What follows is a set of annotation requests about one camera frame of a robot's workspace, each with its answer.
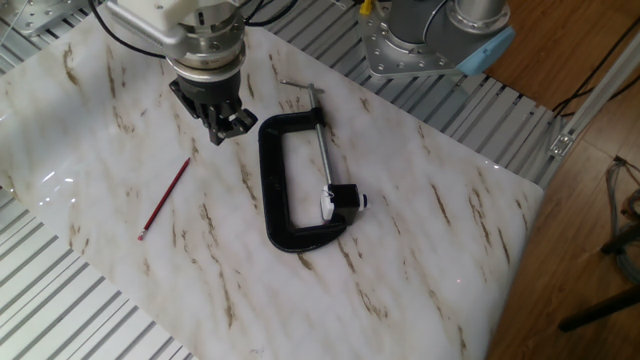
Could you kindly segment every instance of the red pencil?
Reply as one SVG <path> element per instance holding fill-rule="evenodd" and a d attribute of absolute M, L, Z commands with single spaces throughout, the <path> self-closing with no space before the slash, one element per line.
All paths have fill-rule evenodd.
<path fill-rule="evenodd" d="M 160 209 L 162 208 L 162 205 L 164 205 L 165 201 L 167 201 L 167 198 L 169 197 L 169 194 L 171 194 L 171 191 L 173 190 L 173 188 L 178 183 L 178 180 L 180 180 L 180 177 L 182 176 L 184 171 L 187 169 L 187 166 L 189 166 L 189 162 L 190 161 L 191 161 L 191 158 L 188 158 L 187 161 L 185 161 L 184 164 L 182 165 L 182 167 L 180 168 L 180 171 L 178 171 L 178 174 L 173 179 L 173 182 L 171 182 L 171 185 L 169 185 L 169 188 L 167 189 L 167 191 L 164 193 L 164 196 L 160 200 L 160 203 L 158 203 L 158 206 L 156 206 L 156 209 L 153 211 L 153 214 L 151 214 L 151 217 L 149 218 L 149 221 L 147 221 L 147 224 L 144 226 L 144 228 L 140 232 L 140 235 L 138 236 L 138 240 L 144 239 L 144 235 L 147 233 L 147 230 L 149 230 L 149 227 L 153 223 L 153 220 L 155 220 L 156 216 L 158 216 L 158 213 L 160 212 Z"/>

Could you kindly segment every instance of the metal grating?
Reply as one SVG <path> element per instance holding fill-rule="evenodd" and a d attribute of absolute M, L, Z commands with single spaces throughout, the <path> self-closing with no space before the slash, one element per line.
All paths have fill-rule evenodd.
<path fill-rule="evenodd" d="M 267 1 L 256 21 L 288 1 Z M 334 1 L 300 0 L 291 14 L 267 29 L 498 165 L 547 186 L 559 165 L 549 161 L 547 150 L 561 129 L 549 110 L 485 75 L 373 78 L 357 33 L 355 6 Z M 0 48 L 0 75 L 88 14 L 80 9 L 34 38 L 8 34 Z M 8 22 L 0 18 L 0 34 L 7 29 Z M 0 359 L 22 358 L 193 355 L 0 190 Z"/>
<path fill-rule="evenodd" d="M 192 357 L 0 190 L 0 359 Z"/>

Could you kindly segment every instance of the black stand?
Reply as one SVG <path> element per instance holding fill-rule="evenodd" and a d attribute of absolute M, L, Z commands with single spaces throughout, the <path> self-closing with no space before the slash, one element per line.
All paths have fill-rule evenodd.
<path fill-rule="evenodd" d="M 611 239 L 600 249 L 600 251 L 606 255 L 613 254 L 622 249 L 626 244 L 638 239 L 639 237 L 640 223 L 631 226 L 629 229 Z M 635 285 L 629 290 L 625 290 L 562 319 L 558 328 L 563 332 L 573 331 L 581 326 L 590 324 L 598 319 L 609 316 L 638 303 L 640 303 L 640 285 Z"/>
<path fill-rule="evenodd" d="M 620 310 L 640 302 L 640 285 L 635 285 L 618 295 L 614 295 L 604 301 L 579 311 L 560 321 L 558 329 L 563 332 L 573 331 L 581 326 L 590 324 L 605 316 L 614 314 Z"/>
<path fill-rule="evenodd" d="M 611 241 L 604 244 L 600 251 L 605 255 L 612 254 L 638 238 L 640 238 L 640 223 L 637 223 L 621 232 L 618 236 L 611 239 Z"/>

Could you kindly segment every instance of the black cable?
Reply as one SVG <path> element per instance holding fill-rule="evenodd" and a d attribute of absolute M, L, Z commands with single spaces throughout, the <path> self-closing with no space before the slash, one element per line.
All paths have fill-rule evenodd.
<path fill-rule="evenodd" d="M 291 2 L 289 2 L 289 4 L 285 6 L 282 10 L 280 10 L 279 13 L 277 13 L 276 15 L 273 15 L 267 20 L 259 21 L 259 22 L 248 21 L 245 23 L 245 25 L 249 27 L 262 27 L 262 26 L 271 25 L 274 22 L 282 19 L 285 15 L 287 15 L 293 9 L 293 7 L 296 6 L 297 3 L 298 3 L 298 0 L 291 0 Z"/>
<path fill-rule="evenodd" d="M 635 85 L 635 84 L 637 84 L 637 83 L 638 83 L 638 81 L 640 81 L 640 75 L 636 76 L 633 80 L 629 81 L 629 83 L 628 83 L 627 85 L 623 86 L 622 88 L 620 88 L 620 90 L 616 91 L 613 95 L 611 95 L 611 97 L 610 97 L 610 98 L 609 98 L 609 100 L 607 100 L 607 101 L 611 101 L 611 100 L 613 100 L 613 99 L 617 98 L 618 96 L 620 96 L 620 95 L 624 94 L 624 92 L 625 92 L 625 91 L 627 91 L 627 90 L 631 89 L 631 88 L 633 87 L 633 85 Z M 591 88 L 591 89 L 589 89 L 589 90 L 585 91 L 584 93 L 580 93 L 580 94 L 578 94 L 578 97 L 580 97 L 580 96 L 584 96 L 584 95 L 587 95 L 587 94 L 591 93 L 591 92 L 593 91 L 593 89 L 594 89 L 594 88 Z M 575 114 L 576 114 L 576 113 L 575 113 L 575 111 L 574 111 L 574 112 L 570 112 L 570 113 L 567 113 L 567 114 L 562 114 L 562 115 L 560 115 L 560 116 L 562 116 L 562 117 L 568 117 L 568 116 L 573 116 L 573 115 L 575 115 Z"/>
<path fill-rule="evenodd" d="M 246 18 L 244 18 L 244 23 L 247 24 L 251 21 L 251 19 L 253 19 L 254 16 L 256 16 L 256 14 L 258 13 L 258 11 L 262 10 L 262 5 L 264 4 L 264 0 L 259 0 L 258 1 L 258 5 L 256 5 L 255 9 L 253 9 L 253 11 L 247 15 Z"/>
<path fill-rule="evenodd" d="M 140 48 L 137 48 L 127 42 L 125 42 L 124 40 L 120 39 L 119 37 L 116 36 L 116 34 L 114 34 L 109 27 L 107 26 L 107 24 L 104 23 L 104 20 L 102 20 L 102 16 L 100 16 L 100 14 L 98 13 L 98 9 L 96 9 L 96 5 L 93 3 L 93 0 L 88 0 L 89 1 L 89 8 L 91 9 L 91 12 L 93 12 L 93 14 L 96 16 L 96 19 L 98 20 L 98 23 L 100 23 L 100 26 L 102 26 L 102 29 L 104 30 L 104 32 L 106 32 L 109 36 L 111 36 L 111 38 L 115 41 L 117 41 L 120 45 L 128 48 L 129 50 L 133 50 L 137 53 L 143 54 L 143 55 L 147 55 L 147 56 L 151 56 L 154 58 L 158 58 L 158 59 L 164 59 L 165 56 L 164 55 L 160 55 L 160 54 L 155 54 L 146 50 L 142 50 Z"/>
<path fill-rule="evenodd" d="M 593 91 L 593 89 L 589 89 L 589 90 L 585 91 L 586 94 L 580 95 L 581 94 L 580 90 L 582 90 L 585 86 L 587 86 L 589 81 L 591 81 L 591 79 L 593 79 L 593 77 L 596 75 L 596 73 L 602 68 L 602 66 L 607 62 L 607 60 L 609 60 L 609 58 L 611 57 L 613 52 L 618 48 L 618 46 L 620 46 L 620 44 L 624 41 L 624 39 L 626 39 L 626 37 L 629 36 L 629 34 L 633 31 L 633 29 L 635 29 L 636 26 L 638 26 L 639 24 L 640 24 L 640 17 L 638 17 L 627 28 L 627 30 L 622 34 L 622 36 L 620 36 L 620 38 L 618 38 L 618 40 L 615 42 L 615 44 L 613 44 L 611 49 L 609 49 L 607 54 L 602 58 L 602 60 L 600 60 L 600 63 L 598 63 L 598 65 L 596 65 L 596 67 L 591 71 L 589 76 L 587 76 L 587 78 L 584 79 L 584 81 L 582 82 L 582 84 L 580 84 L 580 86 L 576 89 L 576 91 L 574 91 L 573 95 L 571 95 L 567 99 L 561 101 L 554 108 L 554 109 L 557 109 L 557 111 L 554 111 L 554 114 L 555 114 L 554 117 L 557 117 L 558 115 L 562 114 L 562 112 L 567 108 L 567 106 L 569 106 L 571 101 L 573 101 L 573 100 L 579 98 L 580 96 L 584 96 L 584 95 L 590 93 L 591 91 Z"/>

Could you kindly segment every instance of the white marble board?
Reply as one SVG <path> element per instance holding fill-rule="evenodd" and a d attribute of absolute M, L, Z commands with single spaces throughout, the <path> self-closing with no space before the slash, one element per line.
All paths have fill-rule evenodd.
<path fill-rule="evenodd" d="M 261 120 L 308 110 L 281 79 L 326 91 L 336 176 L 371 202 L 338 241 L 276 250 L 260 124 L 211 145 L 171 68 L 91 17 L 0 80 L 0 185 L 201 360 L 482 359 L 542 190 L 268 32 L 246 42 L 240 95 Z M 287 149 L 296 221 L 319 219 L 315 135 Z"/>

